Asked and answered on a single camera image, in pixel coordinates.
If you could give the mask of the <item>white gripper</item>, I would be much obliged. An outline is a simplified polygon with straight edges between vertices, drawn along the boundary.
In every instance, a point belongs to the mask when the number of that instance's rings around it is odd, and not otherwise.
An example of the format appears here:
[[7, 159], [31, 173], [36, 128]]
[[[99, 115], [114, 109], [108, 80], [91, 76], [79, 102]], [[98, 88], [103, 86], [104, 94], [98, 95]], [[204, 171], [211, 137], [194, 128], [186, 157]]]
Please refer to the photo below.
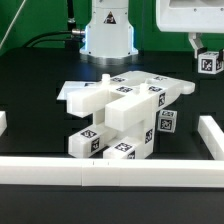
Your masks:
[[[224, 33], [224, 0], [156, 0], [156, 23], [163, 32], [191, 32], [188, 40], [197, 59], [207, 51], [201, 33]], [[224, 60], [224, 48], [218, 60]]]

